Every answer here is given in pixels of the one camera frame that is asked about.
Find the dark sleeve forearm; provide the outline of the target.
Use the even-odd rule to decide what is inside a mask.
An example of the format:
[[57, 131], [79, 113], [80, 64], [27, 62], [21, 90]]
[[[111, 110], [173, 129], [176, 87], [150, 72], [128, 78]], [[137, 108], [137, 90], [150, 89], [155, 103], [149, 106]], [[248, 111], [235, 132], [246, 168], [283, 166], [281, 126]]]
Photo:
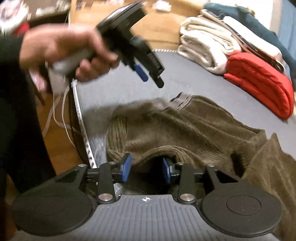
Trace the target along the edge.
[[33, 83], [20, 68], [22, 36], [1, 38], [1, 240], [6, 239], [6, 177], [26, 192], [55, 177], [42, 136]]

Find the person's left hand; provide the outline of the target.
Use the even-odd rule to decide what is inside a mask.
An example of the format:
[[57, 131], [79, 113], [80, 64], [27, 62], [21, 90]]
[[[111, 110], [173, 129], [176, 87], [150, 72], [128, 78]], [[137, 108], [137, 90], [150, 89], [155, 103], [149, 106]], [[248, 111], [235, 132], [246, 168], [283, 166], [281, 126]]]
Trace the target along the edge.
[[119, 65], [118, 56], [106, 47], [100, 33], [93, 27], [41, 25], [24, 35], [20, 68], [29, 69], [45, 62], [53, 64], [84, 47], [93, 50], [96, 57], [80, 62], [75, 73], [77, 80], [86, 82], [96, 79]]

